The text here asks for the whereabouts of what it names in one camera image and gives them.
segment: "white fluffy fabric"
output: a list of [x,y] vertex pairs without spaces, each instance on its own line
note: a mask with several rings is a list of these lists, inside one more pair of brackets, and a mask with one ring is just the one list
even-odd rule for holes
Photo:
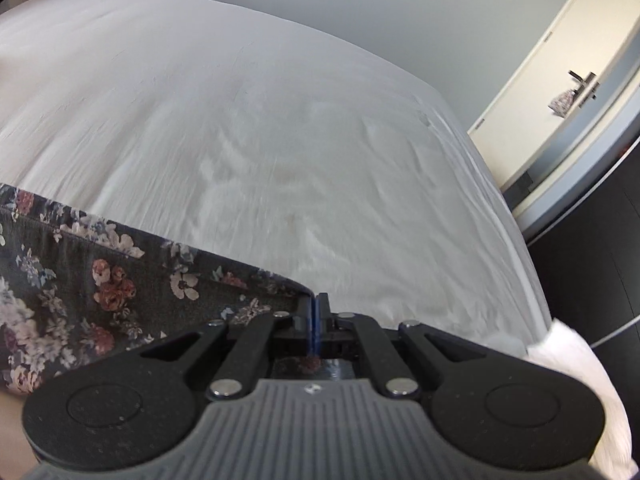
[[590,464],[610,480],[633,477],[638,466],[631,458],[631,428],[625,407],[588,343],[556,319],[546,337],[529,347],[527,360],[578,379],[596,393],[604,406],[606,423]]

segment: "metal rivet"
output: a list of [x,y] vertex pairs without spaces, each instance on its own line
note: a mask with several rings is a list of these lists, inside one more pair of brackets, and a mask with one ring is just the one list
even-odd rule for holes
[[309,395],[315,395],[322,391],[322,386],[320,386],[320,384],[315,384],[315,383],[307,384],[305,386],[305,391]]
[[408,377],[396,377],[385,385],[386,389],[396,396],[405,396],[414,393],[418,389],[418,383]]
[[209,385],[209,390],[216,397],[230,397],[242,390],[242,383],[235,379],[218,379]]

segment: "white door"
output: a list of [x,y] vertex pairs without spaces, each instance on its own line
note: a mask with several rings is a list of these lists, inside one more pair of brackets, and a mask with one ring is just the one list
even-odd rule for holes
[[[469,130],[469,135],[505,190],[546,148],[563,121],[579,113],[640,20],[640,0],[568,0],[545,36]],[[569,75],[595,77],[566,118],[548,107],[577,87]]]

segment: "floral pillow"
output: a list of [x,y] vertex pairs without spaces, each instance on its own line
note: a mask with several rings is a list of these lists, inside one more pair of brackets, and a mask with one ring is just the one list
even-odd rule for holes
[[271,272],[0,184],[0,371],[12,392],[206,320],[292,312],[301,294]]

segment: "white bed sheet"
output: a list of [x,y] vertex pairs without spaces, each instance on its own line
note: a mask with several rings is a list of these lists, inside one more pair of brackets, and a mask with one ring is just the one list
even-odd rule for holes
[[352,44],[210,0],[0,16],[0,182],[278,272],[332,309],[512,354],[550,316],[440,95]]

